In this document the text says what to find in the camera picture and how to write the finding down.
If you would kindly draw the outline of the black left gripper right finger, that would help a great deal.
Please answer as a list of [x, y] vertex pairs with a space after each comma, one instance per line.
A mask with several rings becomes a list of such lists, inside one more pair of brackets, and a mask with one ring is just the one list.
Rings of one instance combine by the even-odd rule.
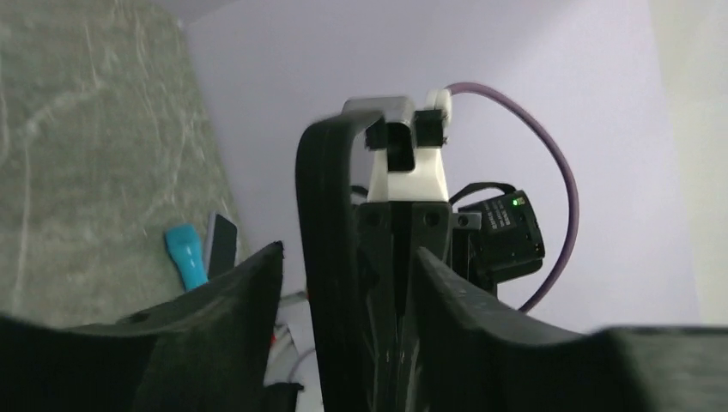
[[426, 249], [411, 277], [433, 411], [727, 408], [727, 331], [614, 327], [582, 335], [529, 317]]

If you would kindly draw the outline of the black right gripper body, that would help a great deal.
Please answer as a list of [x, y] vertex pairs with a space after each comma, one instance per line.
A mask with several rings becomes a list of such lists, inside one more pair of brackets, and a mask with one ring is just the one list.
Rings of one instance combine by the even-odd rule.
[[491, 294], [497, 286], [477, 258], [482, 214], [442, 202], [361, 203], [354, 206], [359, 267], [370, 305], [406, 312], [413, 256], [423, 247], [455, 273]]

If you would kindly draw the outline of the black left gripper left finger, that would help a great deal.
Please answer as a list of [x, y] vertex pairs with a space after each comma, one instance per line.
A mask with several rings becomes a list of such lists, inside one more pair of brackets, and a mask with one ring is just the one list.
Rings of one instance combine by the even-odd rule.
[[274, 242], [115, 324], [1, 319], [4, 411], [258, 411], [282, 288]]

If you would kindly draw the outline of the black phone case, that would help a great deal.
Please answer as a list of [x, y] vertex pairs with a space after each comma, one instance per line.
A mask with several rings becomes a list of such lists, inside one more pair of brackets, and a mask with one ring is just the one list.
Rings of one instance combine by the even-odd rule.
[[355, 139], [382, 121], [372, 110], [321, 119], [303, 132], [295, 159], [306, 287], [327, 411], [371, 408], [350, 163]]

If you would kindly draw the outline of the lilac cased smartphone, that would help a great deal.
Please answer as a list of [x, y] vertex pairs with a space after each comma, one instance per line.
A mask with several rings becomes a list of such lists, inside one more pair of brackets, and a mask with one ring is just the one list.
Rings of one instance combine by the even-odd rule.
[[224, 215], [212, 212], [203, 247], [203, 262], [209, 280], [224, 275], [235, 266], [237, 242], [237, 226]]

